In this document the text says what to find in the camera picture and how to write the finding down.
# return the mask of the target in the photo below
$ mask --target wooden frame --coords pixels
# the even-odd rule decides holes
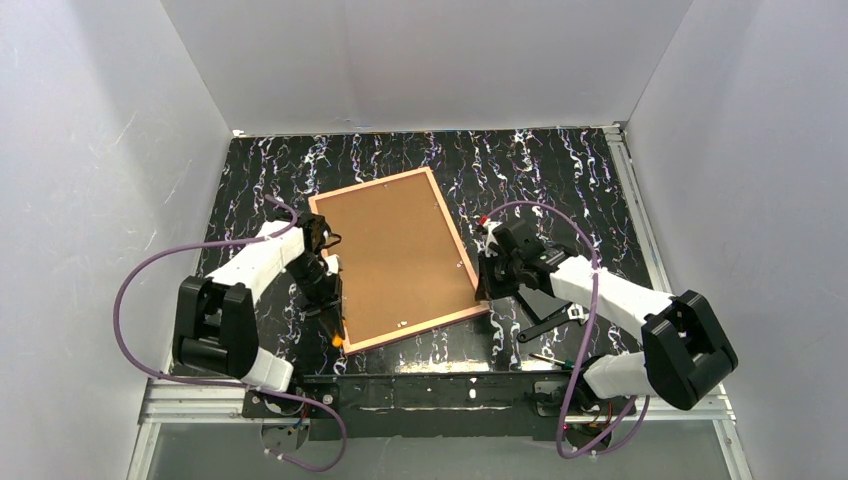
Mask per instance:
[[[392,175],[389,177],[380,178],[377,180],[373,180],[370,182],[362,183],[359,185],[354,185],[351,187],[341,188],[338,190],[334,190],[328,193],[322,193],[309,198],[309,207],[313,213],[320,213],[319,211],[319,202],[322,199],[326,199],[329,197],[334,197],[337,195],[344,195],[346,193],[350,193],[356,190],[374,187],[376,185],[381,185],[387,182],[393,182],[399,180],[401,178],[410,177],[413,175],[425,175],[430,183],[430,187],[433,190],[433,195],[438,202],[438,206],[441,210],[442,217],[447,224],[448,231],[453,238],[454,244],[456,246],[457,252],[459,253],[459,257],[462,260],[462,264],[465,267],[465,271],[468,274],[468,279],[470,281],[470,286],[472,287],[472,291],[477,288],[477,274],[474,271],[473,266],[471,265],[471,261],[468,258],[468,253],[465,251],[465,246],[462,243],[462,239],[459,236],[459,232],[454,225],[453,219],[451,218],[450,212],[448,211],[447,204],[445,203],[445,199],[442,196],[441,190],[439,189],[438,184],[436,183],[436,179],[433,176],[432,170],[429,167],[419,168],[416,170],[411,170],[403,173],[399,173],[397,175]],[[369,338],[367,340],[358,341],[356,343],[350,343],[350,335],[348,335],[347,326],[345,325],[345,340],[343,341],[343,348],[345,353],[354,353],[360,350],[364,350],[371,347],[376,347],[378,345],[382,345],[385,343],[389,343],[400,338],[408,337],[411,335],[415,335],[417,333],[431,330],[433,328],[441,327],[459,320],[464,320],[469,317],[479,315],[489,311],[489,305],[487,302],[481,302],[479,305],[466,308],[464,310],[460,310],[448,315],[443,315],[437,318],[433,318],[431,320],[426,320],[424,322],[416,323],[414,325],[410,325],[408,327],[398,328],[398,330],[393,331],[388,334],[375,336],[373,338]]]

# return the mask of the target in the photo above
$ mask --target black marble table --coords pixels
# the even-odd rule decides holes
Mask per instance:
[[[594,240],[605,267],[650,285],[609,148],[603,132],[593,128],[236,138],[206,239],[255,235],[265,221],[266,193],[306,210],[307,199],[317,193],[422,166],[433,170],[474,261],[482,247],[473,233],[480,216],[510,200],[536,200],[571,216]],[[543,238],[586,254],[569,226],[547,213],[522,208],[508,215],[530,219]],[[212,272],[236,253],[204,251],[198,273]],[[346,356],[330,345],[319,325],[301,320],[294,306],[297,295],[294,284],[282,276],[263,294],[257,321],[261,346],[285,356],[304,374],[548,370],[549,364],[529,354],[573,360],[583,334],[582,327],[569,323],[519,344],[518,332],[531,324],[514,301],[504,299],[493,302],[487,316]],[[638,348],[603,319],[590,347],[592,353]],[[199,375],[180,366],[175,372]]]

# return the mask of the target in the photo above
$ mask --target gray floor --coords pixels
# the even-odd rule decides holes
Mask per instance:
[[[328,461],[335,442],[307,442],[302,458]],[[374,438],[349,443],[322,478],[339,479],[729,479],[710,421],[647,422],[630,445],[597,460],[563,460],[553,444],[522,438]],[[259,426],[165,424],[149,479],[298,479],[312,474],[266,457]]]

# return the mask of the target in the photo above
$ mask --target cork board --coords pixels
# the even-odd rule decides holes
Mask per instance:
[[[342,242],[345,353],[487,312],[433,172],[420,168],[315,195]]]

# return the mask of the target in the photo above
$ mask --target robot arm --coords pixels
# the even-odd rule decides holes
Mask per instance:
[[[522,220],[487,221],[479,254],[477,299],[514,296],[519,285],[584,307],[591,303],[590,262],[563,245],[545,245]],[[603,355],[584,363],[578,389],[584,403],[630,395],[659,395],[691,409],[733,371],[738,360],[706,298],[673,296],[598,272],[598,314],[619,325],[643,352]]]
[[[279,231],[289,221],[266,222],[257,237]],[[293,366],[259,346],[254,307],[271,282],[288,271],[306,299],[301,305],[304,317],[317,319],[340,344],[344,328],[339,261],[336,255],[321,257],[334,236],[324,217],[304,213],[294,228],[246,246],[206,278],[186,278],[177,297],[174,360],[263,389],[286,391]]]

